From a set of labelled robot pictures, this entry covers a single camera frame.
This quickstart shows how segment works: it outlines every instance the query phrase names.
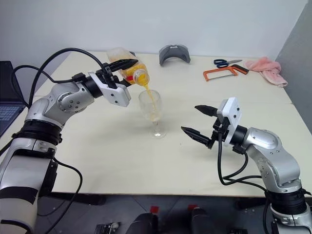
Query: blue scissors handle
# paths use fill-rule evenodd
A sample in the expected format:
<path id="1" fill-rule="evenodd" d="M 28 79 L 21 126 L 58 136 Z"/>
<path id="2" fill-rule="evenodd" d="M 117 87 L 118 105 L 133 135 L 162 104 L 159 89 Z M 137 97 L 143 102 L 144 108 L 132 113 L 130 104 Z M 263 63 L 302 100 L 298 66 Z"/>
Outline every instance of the blue scissors handle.
<path id="1" fill-rule="evenodd" d="M 216 65 L 217 68 L 229 66 L 229 63 L 224 59 L 215 59 L 214 64 Z"/>

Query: white wall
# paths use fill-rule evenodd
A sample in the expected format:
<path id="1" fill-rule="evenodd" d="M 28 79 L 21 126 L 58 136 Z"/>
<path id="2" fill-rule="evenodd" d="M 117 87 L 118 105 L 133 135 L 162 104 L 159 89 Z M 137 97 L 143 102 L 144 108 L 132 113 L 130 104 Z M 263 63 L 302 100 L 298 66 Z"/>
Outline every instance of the white wall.
<path id="1" fill-rule="evenodd" d="M 0 0 L 0 59 L 39 66 L 63 47 L 276 58 L 307 0 Z"/>

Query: floor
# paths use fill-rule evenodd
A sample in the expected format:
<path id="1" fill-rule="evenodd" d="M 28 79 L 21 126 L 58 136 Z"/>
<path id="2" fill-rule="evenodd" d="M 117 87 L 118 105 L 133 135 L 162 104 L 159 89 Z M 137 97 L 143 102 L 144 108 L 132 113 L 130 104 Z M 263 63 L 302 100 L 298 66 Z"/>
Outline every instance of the floor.
<path id="1" fill-rule="evenodd" d="M 125 234 L 133 220 L 151 209 L 157 212 L 159 230 L 164 234 L 189 234 L 189 209 L 199 206 L 211 215 L 216 234 L 226 234 L 229 228 L 244 228 L 249 234 L 262 234 L 263 206 L 245 210 L 235 208 L 237 198 L 175 195 L 108 195 L 103 205 L 74 202 L 51 234 L 94 234 L 97 224 L 120 222 L 115 232 Z M 42 197 L 38 213 L 43 215 L 58 207 L 62 200 Z M 59 217 L 66 201 L 53 214 L 38 216 L 35 233 L 43 234 Z M 268 224 L 272 220 L 268 212 Z"/>

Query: table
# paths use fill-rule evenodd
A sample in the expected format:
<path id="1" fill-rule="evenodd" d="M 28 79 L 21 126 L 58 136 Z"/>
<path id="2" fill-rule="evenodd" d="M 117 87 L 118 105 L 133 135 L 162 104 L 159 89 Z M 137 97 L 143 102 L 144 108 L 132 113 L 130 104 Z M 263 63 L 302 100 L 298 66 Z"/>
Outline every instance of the table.
<path id="1" fill-rule="evenodd" d="M 108 61 L 105 52 L 92 53 L 101 61 Z M 56 153 L 58 160 L 78 168 L 83 174 L 81 193 L 263 196 L 263 191 L 256 187 L 221 185 L 216 170 L 217 144 L 208 150 L 180 129 L 181 126 L 192 127 L 210 137 L 215 118 L 205 116 L 194 106 L 218 107 L 229 97 L 237 97 L 241 104 L 240 125 L 268 129 L 280 136 L 285 149 L 300 165 L 303 187 L 312 190 L 309 157 L 312 136 L 284 89 L 270 85 L 251 71 L 247 75 L 206 82 L 202 72 L 214 69 L 212 61 L 217 57 L 191 56 L 190 64 L 171 59 L 160 67 L 158 55 L 137 56 L 149 70 L 150 88 L 162 96 L 162 122 L 167 135 L 162 139 L 149 135 L 151 123 L 141 115 L 138 103 L 142 87 L 129 87 L 132 100 L 127 108 L 111 105 L 103 97 L 97 98 L 66 123 L 63 142 Z M 52 77 L 68 79 L 76 73 L 86 74 L 97 69 L 88 57 L 71 53 Z M 35 98 L 49 93 L 51 87 L 51 82 L 46 81 Z M 21 128 L 25 116 L 26 111 L 1 137 L 0 147 Z M 231 149 L 223 149 L 224 175 L 237 170 L 244 160 L 244 156 Z M 255 163 L 250 160 L 242 176 L 258 174 Z M 260 179 L 250 181 L 263 185 Z M 77 185 L 77 174 L 59 166 L 53 192 L 74 192 Z"/>

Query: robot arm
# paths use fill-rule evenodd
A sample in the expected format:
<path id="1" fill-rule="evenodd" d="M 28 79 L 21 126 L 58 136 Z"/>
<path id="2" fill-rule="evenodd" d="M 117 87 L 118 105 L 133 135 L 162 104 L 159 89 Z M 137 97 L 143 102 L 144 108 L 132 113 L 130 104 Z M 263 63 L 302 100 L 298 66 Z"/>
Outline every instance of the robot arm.
<path id="1" fill-rule="evenodd" d="M 136 63 L 123 59 L 104 64 L 105 71 L 89 72 L 89 77 L 77 74 L 73 82 L 56 84 L 31 106 L 0 165 L 0 233 L 34 233 L 38 197 L 49 194 L 56 179 L 58 164 L 53 159 L 66 121 L 100 96 L 128 106 L 130 84 L 119 82 L 112 72 Z"/>
<path id="2" fill-rule="evenodd" d="M 233 145 L 234 152 L 246 153 L 255 161 L 267 189 L 265 195 L 271 203 L 273 233 L 312 234 L 312 215 L 305 202 L 306 191 L 301 187 L 299 165 L 285 151 L 280 138 L 267 130 L 238 125 L 241 110 L 234 97 L 224 100 L 218 109 L 204 105 L 195 108 L 217 117 L 214 131 L 208 138 L 194 129 L 182 127 L 187 135 L 211 149 L 222 134 L 222 141 Z"/>

